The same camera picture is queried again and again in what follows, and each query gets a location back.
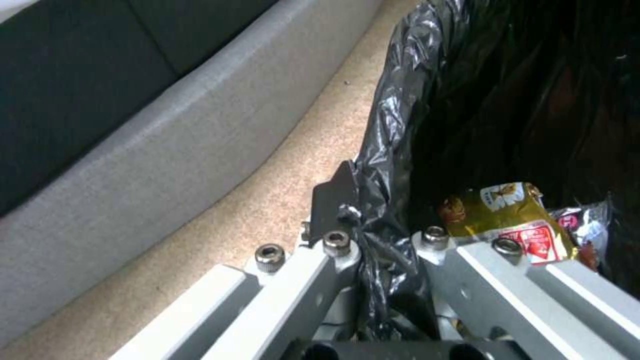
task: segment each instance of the gray fabric cushion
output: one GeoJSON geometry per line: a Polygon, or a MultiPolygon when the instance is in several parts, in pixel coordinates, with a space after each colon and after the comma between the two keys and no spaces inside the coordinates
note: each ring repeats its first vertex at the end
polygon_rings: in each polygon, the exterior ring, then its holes
{"type": "Polygon", "coordinates": [[[0,220],[0,346],[211,206],[312,104],[380,0],[281,0],[0,220]]]}

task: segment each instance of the trash bag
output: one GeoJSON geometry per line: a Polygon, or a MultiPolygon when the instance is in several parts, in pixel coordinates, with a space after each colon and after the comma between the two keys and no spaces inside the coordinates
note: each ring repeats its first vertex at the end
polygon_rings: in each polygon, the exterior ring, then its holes
{"type": "Polygon", "coordinates": [[[611,192],[606,276],[640,297],[637,3],[432,0],[396,26],[353,170],[362,339],[438,338],[408,237],[449,194],[510,181],[548,208],[611,192]]]}

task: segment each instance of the mounting hole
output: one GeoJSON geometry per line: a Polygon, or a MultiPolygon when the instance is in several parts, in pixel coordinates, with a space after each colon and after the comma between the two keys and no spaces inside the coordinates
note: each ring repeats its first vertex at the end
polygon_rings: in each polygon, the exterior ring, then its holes
{"type": "Polygon", "coordinates": [[[464,286],[460,288],[460,295],[462,295],[465,300],[471,300],[471,293],[469,293],[469,290],[464,286]]]}
{"type": "Polygon", "coordinates": [[[449,351],[449,360],[486,360],[480,350],[469,344],[457,344],[449,351]]]}
{"type": "Polygon", "coordinates": [[[329,345],[314,344],[302,355],[303,360],[340,360],[338,353],[329,345]]]}
{"type": "Polygon", "coordinates": [[[274,246],[265,246],[262,248],[260,253],[265,258],[272,258],[273,256],[276,256],[276,254],[278,253],[278,249],[274,246]]]}
{"type": "Polygon", "coordinates": [[[337,231],[329,234],[329,240],[331,241],[344,241],[344,234],[338,233],[337,231]]]}
{"type": "Polygon", "coordinates": [[[324,296],[322,294],[316,295],[316,306],[322,305],[323,300],[324,300],[324,296]]]}

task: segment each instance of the food wrapper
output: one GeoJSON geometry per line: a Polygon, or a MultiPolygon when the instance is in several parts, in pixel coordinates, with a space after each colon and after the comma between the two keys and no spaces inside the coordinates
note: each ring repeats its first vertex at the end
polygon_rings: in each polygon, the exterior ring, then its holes
{"type": "Polygon", "coordinates": [[[438,213],[458,245],[511,238],[532,264],[577,255],[566,231],[542,206],[542,194],[529,183],[507,183],[451,196],[438,213]]]}
{"type": "Polygon", "coordinates": [[[605,257],[609,241],[610,201],[553,210],[550,215],[564,227],[578,246],[577,258],[580,262],[596,270],[605,257]]]}

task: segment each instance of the bolt head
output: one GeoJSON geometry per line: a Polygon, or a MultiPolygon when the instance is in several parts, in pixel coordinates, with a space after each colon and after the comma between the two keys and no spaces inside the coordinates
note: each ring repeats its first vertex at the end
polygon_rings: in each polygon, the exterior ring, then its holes
{"type": "Polygon", "coordinates": [[[444,250],[449,243],[449,234],[440,226],[429,226],[422,234],[422,243],[433,250],[444,250]]]}
{"type": "Polygon", "coordinates": [[[510,238],[497,238],[491,242],[491,247],[512,264],[517,264],[522,257],[522,247],[510,238]]]}
{"type": "Polygon", "coordinates": [[[284,260],[284,249],[278,244],[264,244],[255,250],[255,262],[262,272],[278,271],[284,264],[284,260]]]}
{"type": "Polygon", "coordinates": [[[351,238],[344,231],[329,231],[323,236],[323,248],[329,256],[345,256],[351,249],[351,238]]]}

